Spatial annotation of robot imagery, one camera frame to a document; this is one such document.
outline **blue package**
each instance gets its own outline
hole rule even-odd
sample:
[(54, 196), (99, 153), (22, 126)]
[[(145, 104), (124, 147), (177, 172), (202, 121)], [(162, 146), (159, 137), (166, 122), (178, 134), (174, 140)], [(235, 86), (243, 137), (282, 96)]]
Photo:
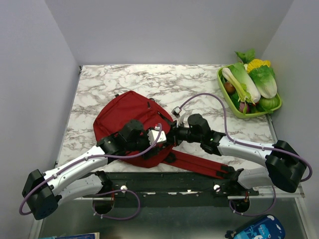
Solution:
[(285, 236), (286, 232), (279, 220), (273, 215), (264, 215), (235, 231), (228, 231), (225, 237), (232, 239), (284, 239)]
[(76, 236), (67, 236), (67, 237), (60, 237), (56, 239), (97, 239), (96, 234), (83, 234), (83, 235), (76, 235)]

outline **glass surface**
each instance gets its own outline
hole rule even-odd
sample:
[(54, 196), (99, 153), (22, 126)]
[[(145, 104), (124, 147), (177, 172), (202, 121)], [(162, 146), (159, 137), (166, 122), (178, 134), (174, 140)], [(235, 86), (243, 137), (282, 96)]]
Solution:
[[(257, 213), (270, 206), (272, 199), (251, 199), (248, 212)], [(115, 208), (110, 215), (128, 216), (135, 209)], [(270, 212), (286, 230), (287, 239), (306, 239), (294, 198), (281, 198)], [(100, 232), (101, 239), (222, 239), (252, 218), (235, 215), (229, 208), (183, 207), (142, 208), (129, 221), (114, 221), (93, 216), (91, 200), (73, 200), (59, 206), (43, 220), (40, 238)]]

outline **green basket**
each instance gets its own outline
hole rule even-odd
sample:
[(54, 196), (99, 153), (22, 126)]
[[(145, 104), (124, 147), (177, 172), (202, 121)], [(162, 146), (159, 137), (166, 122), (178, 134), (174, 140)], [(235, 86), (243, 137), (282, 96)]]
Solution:
[[(229, 95), (227, 94), (225, 88), (224, 88), (224, 85), (223, 83), (221, 82), (221, 79), (220, 77), (222, 76), (222, 73), (221, 73), (221, 70), (224, 68), (220, 68), (218, 71), (217, 71), (217, 82), (218, 82), (218, 85), (219, 85), (219, 88), (221, 90), (221, 93), (223, 94), (226, 102), (228, 103), (229, 105), (229, 108), (231, 109), (231, 111), (234, 113), (235, 116), (237, 116), (238, 118), (241, 118), (241, 119), (248, 119), (248, 118), (253, 118), (253, 117), (258, 117), (258, 116), (263, 116), (265, 114), (267, 114), (267, 112), (258, 112), (258, 113), (252, 113), (252, 114), (243, 114), (241, 113), (233, 104), (233, 102), (231, 101)], [(276, 98), (278, 99), (279, 101), (279, 105), (275, 108), (272, 109), (272, 111), (275, 111), (277, 109), (279, 109), (282, 105), (282, 100), (280, 98), (280, 96), (276, 95)]]

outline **white wall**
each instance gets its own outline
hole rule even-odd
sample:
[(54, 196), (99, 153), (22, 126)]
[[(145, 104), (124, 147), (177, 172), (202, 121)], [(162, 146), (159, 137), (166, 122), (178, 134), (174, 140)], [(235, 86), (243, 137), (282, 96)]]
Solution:
[(278, 138), (304, 156), (314, 176), (303, 183), (306, 202), (319, 234), (319, 1), (295, 0), (267, 47), (282, 108), (272, 116)]
[(1, 1), (0, 32), (0, 238), (26, 239), (21, 192), (54, 166), (79, 68), (44, 1)]
[(231, 63), (258, 54), (293, 0), (46, 0), (81, 64)]

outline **white marble tabletop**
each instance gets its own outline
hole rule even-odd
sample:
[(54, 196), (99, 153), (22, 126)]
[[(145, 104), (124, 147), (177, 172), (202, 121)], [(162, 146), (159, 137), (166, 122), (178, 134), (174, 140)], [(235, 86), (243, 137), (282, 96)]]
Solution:
[[(97, 65), (84, 66), (65, 133), (58, 166), (80, 156), (96, 144), (93, 122), (102, 108), (114, 98), (133, 90), (155, 101), (168, 112), (180, 106), (197, 93), (213, 93), (222, 98), (216, 81), (221, 65)], [(239, 119), (228, 108), (227, 123), (231, 135), (254, 142), (273, 142), (266, 117)], [(200, 113), (211, 129), (224, 132), (220, 103), (209, 96), (198, 97), (184, 107), (187, 115)], [(255, 163), (229, 156), (209, 155), (199, 144), (183, 142), (175, 148), (181, 152), (200, 156), (238, 168), (260, 167)], [(113, 172), (167, 172), (184, 171), (166, 164), (154, 168), (140, 168), (116, 160), (103, 167)]]

